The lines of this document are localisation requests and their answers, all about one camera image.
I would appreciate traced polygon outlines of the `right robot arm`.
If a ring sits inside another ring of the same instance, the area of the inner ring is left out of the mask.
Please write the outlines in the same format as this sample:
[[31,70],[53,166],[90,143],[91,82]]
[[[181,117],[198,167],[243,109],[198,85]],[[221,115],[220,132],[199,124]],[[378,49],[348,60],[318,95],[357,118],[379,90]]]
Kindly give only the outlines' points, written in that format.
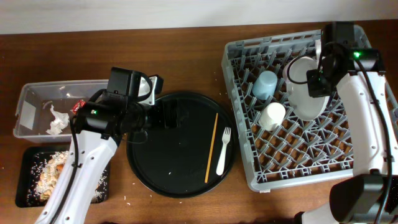
[[321,32],[316,65],[299,67],[290,104],[302,117],[316,99],[337,93],[348,119],[353,176],[331,188],[329,201],[300,212],[296,223],[396,223],[397,139],[387,107],[385,67],[377,49],[361,47],[352,22],[332,22]]

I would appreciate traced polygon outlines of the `red snack wrapper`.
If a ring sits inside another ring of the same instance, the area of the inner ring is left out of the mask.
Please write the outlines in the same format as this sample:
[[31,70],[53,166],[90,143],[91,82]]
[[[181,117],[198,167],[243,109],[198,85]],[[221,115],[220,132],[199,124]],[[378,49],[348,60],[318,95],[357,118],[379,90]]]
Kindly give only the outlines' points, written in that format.
[[78,111],[80,108],[84,107],[85,104],[86,104],[86,101],[85,101],[85,100],[79,100],[79,101],[73,106],[73,108],[71,109],[71,112],[72,112],[73,114],[77,114],[77,111]]

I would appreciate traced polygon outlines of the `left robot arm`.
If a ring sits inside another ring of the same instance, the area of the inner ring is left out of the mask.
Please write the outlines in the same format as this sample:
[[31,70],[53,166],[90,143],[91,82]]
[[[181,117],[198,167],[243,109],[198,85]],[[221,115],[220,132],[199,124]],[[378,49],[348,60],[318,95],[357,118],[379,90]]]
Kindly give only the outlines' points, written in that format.
[[83,223],[97,183],[123,136],[181,125],[176,101],[155,100],[163,82],[159,75],[111,69],[107,87],[95,92],[70,120],[68,157],[37,223]]

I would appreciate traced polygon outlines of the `blue cup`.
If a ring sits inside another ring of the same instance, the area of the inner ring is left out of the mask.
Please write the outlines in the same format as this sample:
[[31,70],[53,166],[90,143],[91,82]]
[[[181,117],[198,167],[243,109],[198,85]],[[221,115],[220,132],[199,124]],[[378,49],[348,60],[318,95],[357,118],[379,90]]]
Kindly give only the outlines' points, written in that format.
[[276,85],[277,85],[277,75],[272,71],[263,71],[255,81],[252,93],[260,100],[267,100],[268,97],[273,96]]

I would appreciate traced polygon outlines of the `cream white cup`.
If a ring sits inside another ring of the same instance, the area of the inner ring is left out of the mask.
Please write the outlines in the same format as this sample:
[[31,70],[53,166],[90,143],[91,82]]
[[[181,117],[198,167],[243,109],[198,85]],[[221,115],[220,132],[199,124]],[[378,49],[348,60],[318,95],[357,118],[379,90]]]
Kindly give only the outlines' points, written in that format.
[[278,125],[281,125],[285,117],[285,108],[282,104],[273,102],[267,105],[259,118],[259,125],[266,131],[273,131]]

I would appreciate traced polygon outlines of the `white plastic fork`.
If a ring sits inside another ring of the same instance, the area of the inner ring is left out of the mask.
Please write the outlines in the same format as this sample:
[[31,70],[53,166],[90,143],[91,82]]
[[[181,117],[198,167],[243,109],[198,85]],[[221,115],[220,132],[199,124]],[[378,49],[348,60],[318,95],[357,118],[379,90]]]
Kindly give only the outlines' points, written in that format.
[[230,127],[225,127],[223,136],[222,136],[222,148],[221,148],[221,153],[220,157],[218,160],[218,164],[216,167],[216,174],[217,175],[222,175],[224,171],[224,166],[225,166],[225,160],[226,160],[226,148],[228,143],[230,142],[231,139],[231,128]]

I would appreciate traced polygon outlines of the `light blue plate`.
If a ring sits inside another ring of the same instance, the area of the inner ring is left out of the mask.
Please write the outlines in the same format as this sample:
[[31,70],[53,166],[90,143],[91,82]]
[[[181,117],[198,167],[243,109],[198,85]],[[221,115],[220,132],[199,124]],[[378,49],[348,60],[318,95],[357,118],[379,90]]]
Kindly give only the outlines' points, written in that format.
[[325,110],[329,96],[313,98],[308,93],[307,84],[287,84],[289,105],[295,115],[304,121],[311,121],[319,117]]

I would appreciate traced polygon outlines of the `white tissue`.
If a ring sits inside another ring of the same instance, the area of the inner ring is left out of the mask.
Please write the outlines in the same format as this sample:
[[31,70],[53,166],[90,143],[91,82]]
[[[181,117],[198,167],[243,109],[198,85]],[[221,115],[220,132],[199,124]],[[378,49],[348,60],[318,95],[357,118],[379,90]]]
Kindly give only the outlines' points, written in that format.
[[50,129],[46,130],[49,135],[59,135],[69,124],[68,113],[61,113],[54,110],[54,105],[51,105],[50,112],[54,116],[54,120],[50,122]]

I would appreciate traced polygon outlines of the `wooden chopstick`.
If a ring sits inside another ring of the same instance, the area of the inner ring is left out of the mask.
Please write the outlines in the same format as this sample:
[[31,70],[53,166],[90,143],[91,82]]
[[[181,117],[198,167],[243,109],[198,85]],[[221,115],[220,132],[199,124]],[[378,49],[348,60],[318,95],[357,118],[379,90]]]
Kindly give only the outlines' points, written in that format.
[[209,155],[208,155],[208,162],[207,162],[207,166],[206,166],[205,179],[204,179],[205,184],[208,183],[210,167],[211,167],[211,158],[212,158],[212,153],[213,153],[213,148],[214,148],[214,143],[215,143],[217,124],[218,124],[218,113],[216,113],[215,122],[214,122],[214,126],[213,126],[210,150],[209,150]]

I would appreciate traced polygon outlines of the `pink bowl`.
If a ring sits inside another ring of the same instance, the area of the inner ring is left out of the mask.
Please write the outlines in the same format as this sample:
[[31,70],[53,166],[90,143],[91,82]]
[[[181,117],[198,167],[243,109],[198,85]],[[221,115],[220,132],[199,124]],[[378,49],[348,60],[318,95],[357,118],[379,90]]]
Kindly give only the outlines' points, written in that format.
[[292,83],[287,76],[287,70],[289,70],[290,78],[296,82],[307,81],[307,71],[317,68],[317,61],[310,57],[302,57],[295,62],[289,62],[283,69],[282,76],[285,79],[287,91],[293,91],[295,88],[304,89],[307,88],[307,84],[296,84]]

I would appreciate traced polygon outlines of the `rice and food scraps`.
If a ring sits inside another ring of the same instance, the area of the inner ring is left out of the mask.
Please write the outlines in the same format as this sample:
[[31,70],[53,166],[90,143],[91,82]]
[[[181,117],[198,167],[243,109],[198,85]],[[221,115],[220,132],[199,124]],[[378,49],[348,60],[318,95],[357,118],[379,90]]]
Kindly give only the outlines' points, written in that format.
[[28,207],[44,206],[58,182],[68,151],[38,152],[33,156],[25,202]]

